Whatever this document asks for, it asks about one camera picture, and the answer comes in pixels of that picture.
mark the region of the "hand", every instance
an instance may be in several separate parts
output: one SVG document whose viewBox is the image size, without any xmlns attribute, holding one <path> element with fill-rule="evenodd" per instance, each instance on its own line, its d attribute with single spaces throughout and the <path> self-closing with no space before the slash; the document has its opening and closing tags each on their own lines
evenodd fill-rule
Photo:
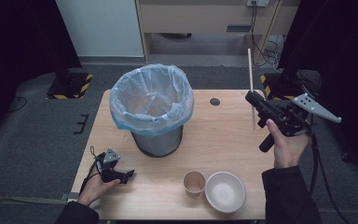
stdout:
<svg viewBox="0 0 358 224">
<path fill-rule="evenodd" d="M 269 132 L 274 137 L 274 167 L 279 169 L 297 166 L 310 138 L 305 133 L 286 137 L 272 119 L 268 119 L 266 123 Z"/>
<path fill-rule="evenodd" d="M 97 168 L 94 167 L 91 178 L 81 192 L 77 202 L 90 206 L 91 203 L 100 199 L 108 190 L 114 188 L 119 183 L 119 179 L 104 183 L 101 176 L 98 175 Z"/>
</svg>

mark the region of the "sleeve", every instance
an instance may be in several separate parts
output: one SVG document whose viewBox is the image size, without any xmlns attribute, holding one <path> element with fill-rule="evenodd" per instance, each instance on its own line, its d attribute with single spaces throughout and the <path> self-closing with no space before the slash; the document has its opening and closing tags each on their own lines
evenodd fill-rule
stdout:
<svg viewBox="0 0 358 224">
<path fill-rule="evenodd" d="M 262 174 L 266 191 L 266 224 L 322 223 L 298 166 Z"/>
<path fill-rule="evenodd" d="M 98 223 L 100 216 L 84 204 L 69 202 L 63 209 L 55 224 L 92 224 Z"/>
</svg>

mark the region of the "wooden table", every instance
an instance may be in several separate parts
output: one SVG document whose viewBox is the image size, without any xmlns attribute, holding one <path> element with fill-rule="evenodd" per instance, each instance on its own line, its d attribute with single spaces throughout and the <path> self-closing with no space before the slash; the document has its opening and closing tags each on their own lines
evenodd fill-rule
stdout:
<svg viewBox="0 0 358 224">
<path fill-rule="evenodd" d="M 104 93 L 72 192 L 79 192 L 93 163 L 91 146 L 96 155 L 111 147 L 121 157 L 116 170 L 134 169 L 136 175 L 127 185 L 119 185 L 91 205 L 100 219 L 265 218 L 261 173 L 272 167 L 273 154 L 272 150 L 263 153 L 258 149 L 269 132 L 257 125 L 253 128 L 252 108 L 245 100 L 247 91 L 193 92 L 194 113 L 184 126 L 182 143 L 163 158 L 147 157 L 129 131 L 117 129 L 110 114 L 110 91 Z M 211 105 L 212 98 L 219 99 L 220 105 Z M 197 198 L 187 196 L 183 177 L 192 170 L 206 178 L 219 171 L 236 175 L 246 188 L 244 206 L 236 213 L 223 214 L 209 205 L 204 192 Z"/>
</svg>

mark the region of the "white stick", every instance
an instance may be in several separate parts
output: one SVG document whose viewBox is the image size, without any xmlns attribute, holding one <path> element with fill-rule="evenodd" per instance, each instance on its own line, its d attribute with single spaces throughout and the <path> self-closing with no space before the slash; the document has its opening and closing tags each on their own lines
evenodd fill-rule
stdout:
<svg viewBox="0 0 358 224">
<path fill-rule="evenodd" d="M 252 74 L 252 54 L 251 49 L 248 49 L 248 61 L 249 61 L 249 80 L 251 82 L 251 91 L 253 91 L 253 74 Z M 253 120 L 253 127 L 255 130 L 255 107 L 252 106 L 252 120 Z"/>
</svg>

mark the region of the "electrical outlet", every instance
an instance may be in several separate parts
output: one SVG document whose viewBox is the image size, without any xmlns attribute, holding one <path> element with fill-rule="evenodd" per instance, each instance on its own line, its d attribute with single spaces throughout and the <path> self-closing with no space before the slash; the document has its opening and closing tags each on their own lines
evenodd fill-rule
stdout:
<svg viewBox="0 0 358 224">
<path fill-rule="evenodd" d="M 269 0 L 248 0 L 246 3 L 246 6 L 248 7 L 254 7 L 255 5 L 258 7 L 267 7 L 269 5 Z"/>
</svg>

